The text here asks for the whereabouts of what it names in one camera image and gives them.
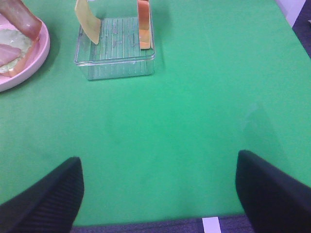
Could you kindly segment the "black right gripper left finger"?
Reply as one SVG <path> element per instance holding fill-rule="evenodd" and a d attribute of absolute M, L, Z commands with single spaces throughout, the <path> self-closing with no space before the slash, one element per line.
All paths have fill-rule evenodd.
<path fill-rule="evenodd" d="M 84 196 L 82 163 L 70 157 L 0 206 L 2 233 L 68 233 Z"/>

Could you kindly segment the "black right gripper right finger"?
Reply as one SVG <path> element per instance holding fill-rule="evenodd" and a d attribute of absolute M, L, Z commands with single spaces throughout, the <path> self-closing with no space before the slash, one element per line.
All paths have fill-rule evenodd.
<path fill-rule="evenodd" d="M 256 233 L 309 233 L 311 189 L 248 150 L 238 153 L 236 191 Z"/>

